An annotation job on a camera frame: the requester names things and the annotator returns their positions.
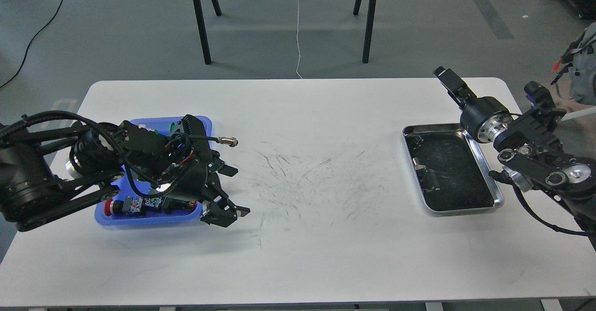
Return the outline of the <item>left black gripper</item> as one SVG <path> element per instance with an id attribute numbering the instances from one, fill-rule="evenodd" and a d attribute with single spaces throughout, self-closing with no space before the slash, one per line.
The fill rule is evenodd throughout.
<path id="1" fill-rule="evenodd" d="M 171 184 L 172 190 L 167 190 L 166 198 L 183 201 L 198 201 L 203 205 L 200 221 L 227 228 L 238 218 L 245 217 L 251 212 L 248 207 L 235 205 L 222 187 L 215 183 L 217 173 L 234 177 L 239 170 L 221 160 L 219 152 L 211 153 L 209 162 L 194 161 L 186 169 L 184 175 Z"/>

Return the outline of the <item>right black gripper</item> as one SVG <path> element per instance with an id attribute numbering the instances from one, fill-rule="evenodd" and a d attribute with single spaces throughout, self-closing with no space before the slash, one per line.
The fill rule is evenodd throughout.
<path id="1" fill-rule="evenodd" d="M 493 142 L 513 122 L 502 103 L 490 96 L 478 98 L 452 69 L 439 66 L 433 74 L 461 109 L 460 124 L 475 141 Z"/>

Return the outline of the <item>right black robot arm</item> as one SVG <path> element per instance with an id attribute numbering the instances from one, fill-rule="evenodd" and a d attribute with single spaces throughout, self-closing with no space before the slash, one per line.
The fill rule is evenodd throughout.
<path id="1" fill-rule="evenodd" d="M 498 152 L 502 171 L 490 171 L 496 181 L 513 186 L 521 206 L 538 222 L 556 232 L 587 237 L 595 243 L 595 160 L 564 152 L 554 130 L 566 110 L 557 108 L 547 88 L 531 81 L 524 86 L 530 110 L 513 116 L 491 96 L 478 97 L 453 70 L 433 71 L 461 110 L 460 124 L 479 143 Z M 524 192 L 540 190 L 573 216 L 580 230 L 546 222 L 528 205 Z"/>

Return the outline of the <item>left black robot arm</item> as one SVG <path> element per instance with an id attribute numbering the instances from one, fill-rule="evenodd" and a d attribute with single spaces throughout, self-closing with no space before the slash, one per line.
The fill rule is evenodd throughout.
<path id="1" fill-rule="evenodd" d="M 237 169 L 210 143 L 204 116 L 94 122 L 48 111 L 1 126 L 1 214 L 26 232 L 87 207 L 104 226 L 199 218 L 228 227 L 251 211 L 233 203 L 220 176 Z"/>

